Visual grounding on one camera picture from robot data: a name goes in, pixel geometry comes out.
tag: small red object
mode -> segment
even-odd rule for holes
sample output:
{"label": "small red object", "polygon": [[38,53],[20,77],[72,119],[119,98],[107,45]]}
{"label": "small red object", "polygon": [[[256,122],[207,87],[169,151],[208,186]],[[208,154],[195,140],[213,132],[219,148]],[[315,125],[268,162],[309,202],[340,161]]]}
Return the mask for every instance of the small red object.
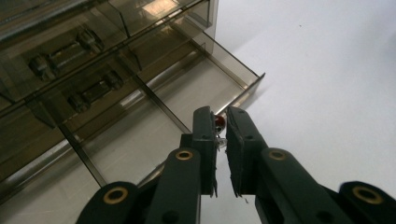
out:
{"label": "small red object", "polygon": [[219,134],[225,129],[225,118],[215,115],[216,133]]}

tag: drawer handle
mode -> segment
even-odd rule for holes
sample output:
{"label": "drawer handle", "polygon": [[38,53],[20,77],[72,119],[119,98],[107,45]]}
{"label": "drawer handle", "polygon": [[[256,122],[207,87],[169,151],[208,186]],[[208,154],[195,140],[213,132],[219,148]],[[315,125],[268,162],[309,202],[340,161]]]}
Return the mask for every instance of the drawer handle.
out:
{"label": "drawer handle", "polygon": [[111,71],[104,75],[102,79],[90,86],[87,90],[71,95],[67,102],[76,110],[78,113],[87,111],[91,104],[107,93],[121,89],[123,81],[120,76],[115,72]]}
{"label": "drawer handle", "polygon": [[50,54],[39,53],[29,62],[29,67],[42,81],[50,81],[59,76],[61,68],[87,55],[98,54],[105,48],[102,40],[92,30],[84,29],[76,40]]}

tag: screw hole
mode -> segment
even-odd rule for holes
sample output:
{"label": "screw hole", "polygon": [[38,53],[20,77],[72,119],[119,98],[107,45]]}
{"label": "screw hole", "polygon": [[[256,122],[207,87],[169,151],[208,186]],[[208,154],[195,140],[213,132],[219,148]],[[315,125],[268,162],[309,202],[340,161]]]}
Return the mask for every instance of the screw hole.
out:
{"label": "screw hole", "polygon": [[168,211],[163,214],[163,223],[173,224],[178,222],[178,212]]}
{"label": "screw hole", "polygon": [[108,204],[120,203],[126,198],[127,195],[128,190],[126,188],[115,187],[105,194],[103,201]]}
{"label": "screw hole", "polygon": [[181,161],[187,161],[192,158],[192,153],[190,151],[184,150],[184,151],[179,151],[176,154],[176,158],[178,158]]}
{"label": "screw hole", "polygon": [[282,151],[270,151],[269,156],[271,159],[276,160],[276,161],[283,161],[286,159],[286,154]]}
{"label": "screw hole", "polygon": [[317,212],[317,218],[323,223],[332,223],[334,221],[334,216],[325,211]]}
{"label": "screw hole", "polygon": [[381,197],[381,195],[364,186],[356,186],[352,189],[352,192],[357,198],[367,203],[381,204],[384,202],[384,199]]}

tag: white surface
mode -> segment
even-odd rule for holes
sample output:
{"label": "white surface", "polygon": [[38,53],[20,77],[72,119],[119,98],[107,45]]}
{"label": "white surface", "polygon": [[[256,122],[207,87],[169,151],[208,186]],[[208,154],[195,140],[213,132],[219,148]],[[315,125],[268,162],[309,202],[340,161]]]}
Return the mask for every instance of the white surface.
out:
{"label": "white surface", "polygon": [[[216,39],[266,78],[244,107],[270,147],[322,185],[359,180],[396,198],[396,2],[220,0]],[[202,223],[258,223],[218,159]]]}

